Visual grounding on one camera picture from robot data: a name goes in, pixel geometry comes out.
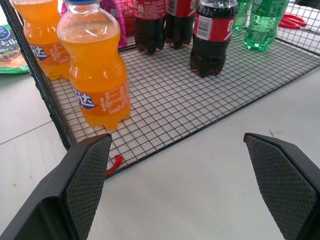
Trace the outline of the green snack bag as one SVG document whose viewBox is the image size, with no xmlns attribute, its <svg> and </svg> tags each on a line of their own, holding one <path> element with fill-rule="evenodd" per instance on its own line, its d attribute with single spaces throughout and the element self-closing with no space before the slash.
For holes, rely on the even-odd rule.
<svg viewBox="0 0 320 240">
<path fill-rule="evenodd" d="M 15 34 L 9 24 L 0 25 L 0 75 L 29 72 Z"/>
</svg>

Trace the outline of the cola bottle red label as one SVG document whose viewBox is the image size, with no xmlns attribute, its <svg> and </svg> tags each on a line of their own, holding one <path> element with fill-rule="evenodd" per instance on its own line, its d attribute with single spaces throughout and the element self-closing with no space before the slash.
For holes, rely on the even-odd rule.
<svg viewBox="0 0 320 240">
<path fill-rule="evenodd" d="M 132 3 L 136 49 L 149 55 L 161 51 L 165 45 L 166 0 L 132 0 Z"/>
<path fill-rule="evenodd" d="M 175 49 L 190 44 L 198 3 L 199 0 L 166 0 L 165 42 Z"/>
<path fill-rule="evenodd" d="M 237 0 L 199 1 L 189 64 L 200 77 L 217 76 L 223 70 L 237 13 Z"/>
</svg>

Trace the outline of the red zip tie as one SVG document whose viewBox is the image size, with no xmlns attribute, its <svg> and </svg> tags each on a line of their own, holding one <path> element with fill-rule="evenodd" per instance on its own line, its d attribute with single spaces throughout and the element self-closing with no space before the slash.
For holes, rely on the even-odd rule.
<svg viewBox="0 0 320 240">
<path fill-rule="evenodd" d="M 110 169 L 108 169 L 105 172 L 105 175 L 109 176 L 109 175 L 113 174 L 114 172 L 116 172 L 118 170 L 118 168 L 121 166 L 121 164 L 123 163 L 123 161 L 124 161 L 124 158 L 121 155 L 119 155 L 119 154 L 115 155 L 114 156 L 114 164 Z"/>
</svg>

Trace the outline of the orange soda bottle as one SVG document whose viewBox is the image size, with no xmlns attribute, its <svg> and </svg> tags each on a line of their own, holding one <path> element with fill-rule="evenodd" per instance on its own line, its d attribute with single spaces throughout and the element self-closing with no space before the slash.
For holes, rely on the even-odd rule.
<svg viewBox="0 0 320 240">
<path fill-rule="evenodd" d="M 58 0 L 9 0 L 23 19 L 23 32 L 43 73 L 69 78 L 70 56 L 57 35 Z"/>
<path fill-rule="evenodd" d="M 57 36 L 70 56 L 69 80 L 85 121 L 114 131 L 131 111 L 121 28 L 100 0 L 64 0 Z"/>
</svg>

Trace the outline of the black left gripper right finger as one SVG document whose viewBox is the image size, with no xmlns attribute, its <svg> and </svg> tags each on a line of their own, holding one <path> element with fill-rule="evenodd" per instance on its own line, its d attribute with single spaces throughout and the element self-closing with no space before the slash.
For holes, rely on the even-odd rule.
<svg viewBox="0 0 320 240">
<path fill-rule="evenodd" d="M 243 137 L 262 199 L 285 240 L 320 240 L 320 168 L 296 145 Z"/>
</svg>

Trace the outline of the green soda bottle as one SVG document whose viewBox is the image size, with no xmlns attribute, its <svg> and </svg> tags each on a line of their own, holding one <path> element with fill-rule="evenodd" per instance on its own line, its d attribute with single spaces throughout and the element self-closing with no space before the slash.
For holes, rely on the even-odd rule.
<svg viewBox="0 0 320 240">
<path fill-rule="evenodd" d="M 236 15 L 234 30 L 242 31 L 245 28 L 248 11 L 252 5 L 253 0 L 237 0 L 238 12 Z"/>
<path fill-rule="evenodd" d="M 266 51 L 277 36 L 289 0 L 253 0 L 244 43 L 249 50 Z"/>
</svg>

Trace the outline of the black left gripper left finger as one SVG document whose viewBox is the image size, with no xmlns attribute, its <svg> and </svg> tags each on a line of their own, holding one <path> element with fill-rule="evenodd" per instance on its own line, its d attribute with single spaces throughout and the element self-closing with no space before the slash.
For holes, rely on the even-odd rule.
<svg viewBox="0 0 320 240">
<path fill-rule="evenodd" d="M 87 240 L 101 199 L 112 136 L 86 138 L 35 187 L 0 240 Z"/>
</svg>

